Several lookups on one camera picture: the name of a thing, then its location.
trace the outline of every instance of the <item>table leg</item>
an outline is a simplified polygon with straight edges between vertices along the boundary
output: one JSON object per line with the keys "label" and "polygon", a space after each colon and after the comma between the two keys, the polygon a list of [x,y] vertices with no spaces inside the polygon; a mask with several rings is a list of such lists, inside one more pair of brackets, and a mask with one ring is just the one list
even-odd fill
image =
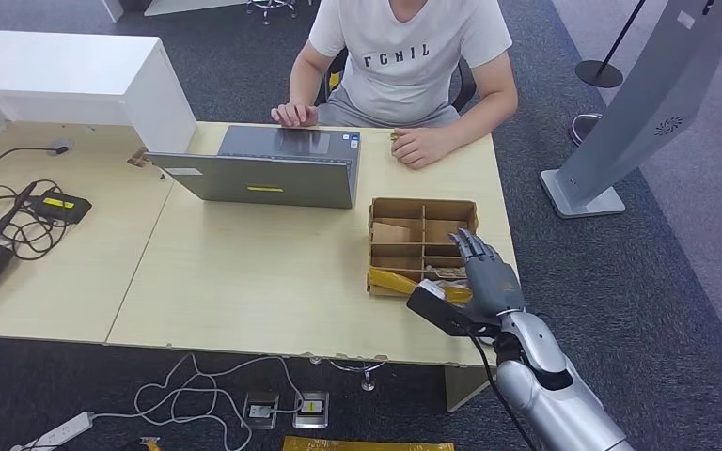
{"label": "table leg", "polygon": [[484,368],[444,367],[447,412],[455,412],[489,386]]}

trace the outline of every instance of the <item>printed text on t-shirt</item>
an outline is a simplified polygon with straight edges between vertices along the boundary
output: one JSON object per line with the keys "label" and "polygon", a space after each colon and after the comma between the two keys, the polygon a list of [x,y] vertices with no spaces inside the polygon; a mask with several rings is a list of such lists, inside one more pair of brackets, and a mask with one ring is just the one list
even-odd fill
{"label": "printed text on t-shirt", "polygon": [[416,47],[411,47],[410,53],[408,53],[408,51],[400,50],[399,52],[395,52],[394,54],[378,54],[377,57],[364,56],[364,64],[369,67],[369,65],[372,64],[372,61],[374,60],[374,64],[378,64],[378,62],[380,62],[381,66],[386,66],[390,62],[401,63],[405,61],[406,58],[417,59],[418,57],[425,57],[429,54],[431,54],[431,51],[428,50],[428,44],[422,44],[421,51],[419,51]]}

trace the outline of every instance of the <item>man's right hand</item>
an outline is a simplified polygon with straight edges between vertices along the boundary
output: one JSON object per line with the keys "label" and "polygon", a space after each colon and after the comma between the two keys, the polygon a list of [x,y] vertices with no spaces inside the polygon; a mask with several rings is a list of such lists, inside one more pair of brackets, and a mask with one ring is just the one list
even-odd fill
{"label": "man's right hand", "polygon": [[311,127],[317,125],[317,107],[313,105],[303,105],[287,103],[286,105],[278,105],[270,112],[279,124],[284,127]]}

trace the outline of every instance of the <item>man's arm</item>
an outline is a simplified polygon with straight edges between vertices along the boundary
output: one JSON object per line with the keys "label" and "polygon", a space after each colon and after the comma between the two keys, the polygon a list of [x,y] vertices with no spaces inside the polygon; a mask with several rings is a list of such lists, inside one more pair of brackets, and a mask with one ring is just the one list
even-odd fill
{"label": "man's arm", "polygon": [[328,70],[333,58],[317,52],[307,41],[291,67],[289,103],[273,108],[270,115],[286,127],[309,127],[317,124],[317,108],[314,100],[320,89],[322,75]]}
{"label": "man's arm", "polygon": [[456,148],[490,133],[516,111],[518,95],[507,52],[472,69],[480,103],[455,122],[440,129],[396,129],[399,137],[391,152],[413,169],[446,157]]}
{"label": "man's arm", "polygon": [[473,68],[472,76],[478,85],[480,103],[446,126],[455,148],[473,143],[490,133],[515,113],[519,103],[507,52]]}

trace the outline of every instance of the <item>stanchion base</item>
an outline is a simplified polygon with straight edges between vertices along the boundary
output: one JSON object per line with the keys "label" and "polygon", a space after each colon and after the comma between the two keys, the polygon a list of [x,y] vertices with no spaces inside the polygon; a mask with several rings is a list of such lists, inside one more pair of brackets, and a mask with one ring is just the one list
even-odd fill
{"label": "stanchion base", "polygon": [[602,73],[599,73],[601,66],[602,61],[583,61],[574,68],[574,73],[580,80],[596,87],[616,87],[623,83],[624,76],[618,69],[608,64],[604,66]]}
{"label": "stanchion base", "polygon": [[619,194],[611,186],[591,200],[587,205],[571,205],[563,190],[557,184],[557,169],[541,172],[541,185],[546,195],[555,205],[557,216],[563,219],[583,218],[586,216],[603,216],[606,214],[624,213],[624,203]]}

